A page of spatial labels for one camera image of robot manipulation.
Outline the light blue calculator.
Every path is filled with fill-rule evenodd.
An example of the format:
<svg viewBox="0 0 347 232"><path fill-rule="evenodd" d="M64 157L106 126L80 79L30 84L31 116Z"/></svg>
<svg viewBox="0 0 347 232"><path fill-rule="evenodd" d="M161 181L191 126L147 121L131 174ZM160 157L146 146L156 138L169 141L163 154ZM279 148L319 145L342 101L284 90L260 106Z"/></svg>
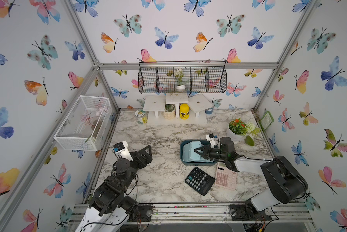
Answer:
<svg viewBox="0 0 347 232"><path fill-rule="evenodd" d="M203 158L201 155L196 153L194 150L203 147L201 141L186 141L181 144L181 160L187 163L210 163L209 159Z"/></svg>

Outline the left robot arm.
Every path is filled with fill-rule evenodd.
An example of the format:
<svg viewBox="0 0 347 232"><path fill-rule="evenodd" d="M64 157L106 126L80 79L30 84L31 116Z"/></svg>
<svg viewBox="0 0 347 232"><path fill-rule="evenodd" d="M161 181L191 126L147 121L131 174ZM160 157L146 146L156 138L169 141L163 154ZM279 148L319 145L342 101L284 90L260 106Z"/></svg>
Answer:
<svg viewBox="0 0 347 232"><path fill-rule="evenodd" d="M151 221L153 207L139 204L136 196L131 197L129 186L133 184L133 190L138 189L137 172L152 162L152 147L129 152L127 145L120 142L114 145L113 152L117 160L111 174L94 191L77 232L117 232L126 222Z"/></svg>

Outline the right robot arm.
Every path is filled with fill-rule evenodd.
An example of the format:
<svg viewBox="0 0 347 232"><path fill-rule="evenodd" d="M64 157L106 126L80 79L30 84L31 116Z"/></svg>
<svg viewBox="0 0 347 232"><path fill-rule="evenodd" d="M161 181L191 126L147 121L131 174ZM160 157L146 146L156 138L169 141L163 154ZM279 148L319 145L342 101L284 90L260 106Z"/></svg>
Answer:
<svg viewBox="0 0 347 232"><path fill-rule="evenodd" d="M286 157L247 158L236 152L231 138L222 137L219 143L217 148L205 145L194 149L194 152L206 160L223 162L231 171L263 176L268 185L266 190L248 199L244 203L244 208L236 211L236 216L247 219L258 218L267 208L278 204L288 204L292 200L303 197L308 190L306 180Z"/></svg>

